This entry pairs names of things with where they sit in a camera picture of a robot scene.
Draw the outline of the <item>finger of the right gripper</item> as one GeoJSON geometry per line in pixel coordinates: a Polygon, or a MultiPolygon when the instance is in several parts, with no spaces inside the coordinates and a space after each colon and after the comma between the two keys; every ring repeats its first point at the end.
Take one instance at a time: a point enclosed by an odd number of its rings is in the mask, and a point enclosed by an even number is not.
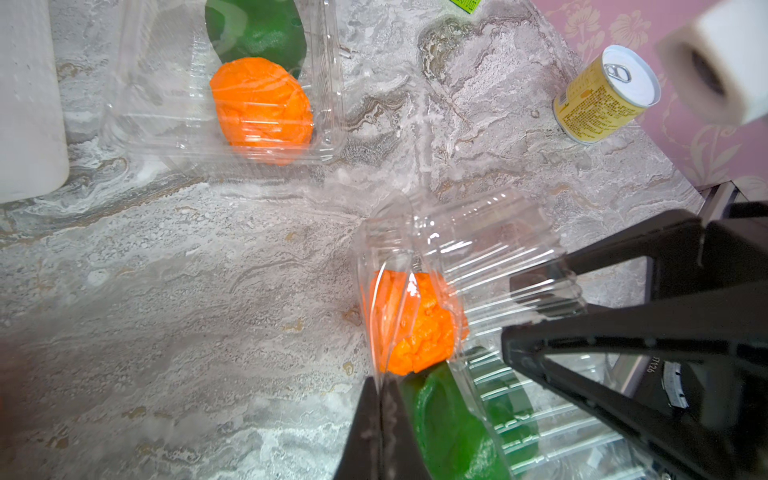
{"type": "Polygon", "coordinates": [[[672,300],[507,327],[504,361],[677,479],[767,475],[767,304],[672,300]]]}
{"type": "Polygon", "coordinates": [[[509,297],[527,300],[581,298],[576,277],[640,257],[650,259],[646,298],[661,300],[697,292],[702,286],[702,220],[686,210],[670,210],[603,240],[511,275],[509,297]]]}

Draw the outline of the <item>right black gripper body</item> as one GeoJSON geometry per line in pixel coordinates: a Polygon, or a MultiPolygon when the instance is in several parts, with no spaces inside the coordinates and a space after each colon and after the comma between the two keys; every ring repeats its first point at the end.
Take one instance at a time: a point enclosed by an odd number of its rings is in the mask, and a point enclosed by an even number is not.
{"type": "Polygon", "coordinates": [[[767,208],[646,222],[649,443],[683,479],[767,476],[767,208]]]}

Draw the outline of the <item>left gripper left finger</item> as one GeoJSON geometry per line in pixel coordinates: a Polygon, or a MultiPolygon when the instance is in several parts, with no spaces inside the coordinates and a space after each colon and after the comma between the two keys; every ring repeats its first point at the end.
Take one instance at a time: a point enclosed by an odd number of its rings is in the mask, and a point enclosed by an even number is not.
{"type": "Polygon", "coordinates": [[[380,407],[375,379],[368,377],[363,384],[334,480],[375,480],[380,477],[380,407]]]}

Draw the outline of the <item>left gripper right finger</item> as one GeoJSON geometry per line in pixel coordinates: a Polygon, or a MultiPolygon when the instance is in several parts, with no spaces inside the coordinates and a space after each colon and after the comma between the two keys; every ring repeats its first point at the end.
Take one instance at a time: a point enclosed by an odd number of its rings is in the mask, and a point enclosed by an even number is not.
{"type": "Polygon", "coordinates": [[[396,377],[386,374],[380,388],[380,478],[430,480],[396,377]]]}

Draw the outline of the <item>clear clamshell container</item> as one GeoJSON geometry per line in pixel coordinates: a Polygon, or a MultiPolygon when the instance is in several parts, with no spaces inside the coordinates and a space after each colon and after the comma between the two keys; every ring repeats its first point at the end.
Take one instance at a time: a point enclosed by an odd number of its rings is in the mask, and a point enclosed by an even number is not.
{"type": "Polygon", "coordinates": [[[506,189],[449,204],[426,193],[396,192],[360,225],[353,249],[379,397],[386,374],[397,378],[400,389],[400,383],[416,373],[398,376],[377,370],[364,301],[373,275],[384,269],[437,273],[452,291],[441,306],[467,320],[458,330],[466,338],[457,340],[454,353],[443,362],[469,411],[498,438],[513,423],[488,423],[492,400],[521,389],[531,402],[533,414],[528,419],[538,425],[539,454],[512,467],[512,479],[655,477],[652,464],[619,433],[504,362],[505,328],[566,319],[587,310],[582,291],[579,300],[547,300],[541,294],[527,300],[509,297],[511,275],[565,256],[558,235],[536,204],[506,189]]]}
{"type": "Polygon", "coordinates": [[[103,146],[213,172],[329,162],[345,139],[331,1],[125,1],[103,146]]]}

